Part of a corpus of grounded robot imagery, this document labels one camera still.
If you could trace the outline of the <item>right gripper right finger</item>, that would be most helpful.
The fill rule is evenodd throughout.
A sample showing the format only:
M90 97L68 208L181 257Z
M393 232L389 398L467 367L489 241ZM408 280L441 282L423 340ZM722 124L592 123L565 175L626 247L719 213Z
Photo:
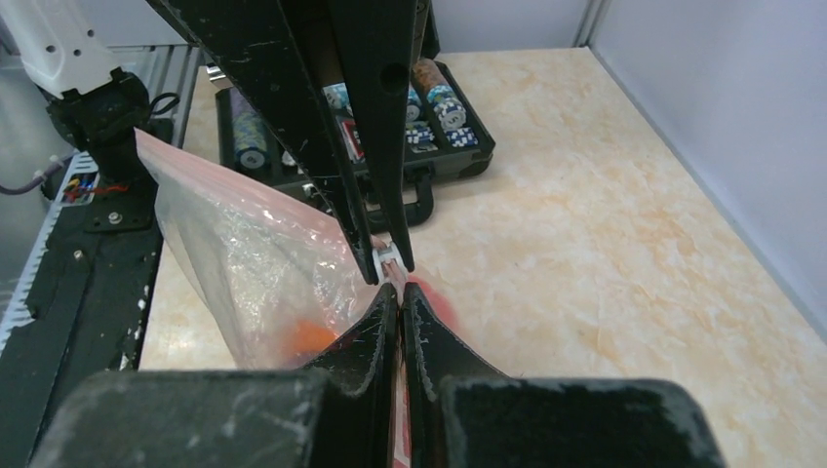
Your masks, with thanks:
M696 400L651 378L510 377L440 320L401 311L414 467L722 467Z

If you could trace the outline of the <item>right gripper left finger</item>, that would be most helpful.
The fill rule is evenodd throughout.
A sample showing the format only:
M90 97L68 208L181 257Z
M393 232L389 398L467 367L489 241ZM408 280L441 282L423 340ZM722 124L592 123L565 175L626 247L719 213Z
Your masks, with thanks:
M59 409L35 467L389 467L397 294L295 370L107 371Z

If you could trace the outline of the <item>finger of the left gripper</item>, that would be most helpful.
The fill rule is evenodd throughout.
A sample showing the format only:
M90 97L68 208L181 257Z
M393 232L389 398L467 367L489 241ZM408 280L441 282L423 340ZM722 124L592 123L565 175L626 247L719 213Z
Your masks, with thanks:
M330 1L328 9L366 164L406 269L414 256L403 202L415 1Z
M169 0L153 8L195 40L332 210L365 281L379 282L357 179L277 1Z

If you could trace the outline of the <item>clear zip top bag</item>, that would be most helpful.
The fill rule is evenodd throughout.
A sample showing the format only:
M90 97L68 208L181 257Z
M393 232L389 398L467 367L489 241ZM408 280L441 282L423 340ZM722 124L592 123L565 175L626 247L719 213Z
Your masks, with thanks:
M341 337L365 315L376 287L334 218L146 132L137 142L166 244L239 368L295 368L280 345L299 319Z

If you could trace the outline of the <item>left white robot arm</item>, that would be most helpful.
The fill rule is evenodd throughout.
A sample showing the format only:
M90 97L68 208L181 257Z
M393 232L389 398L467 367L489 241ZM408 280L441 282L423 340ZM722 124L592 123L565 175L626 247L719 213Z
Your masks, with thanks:
M347 88L397 260L414 271L403 202L411 69L429 5L419 1L156 1L225 73L331 208L369 284L381 282L369 216L323 90ZM5 1L1 19L50 117L116 181L143 175L136 129L148 91L101 44L74 1Z

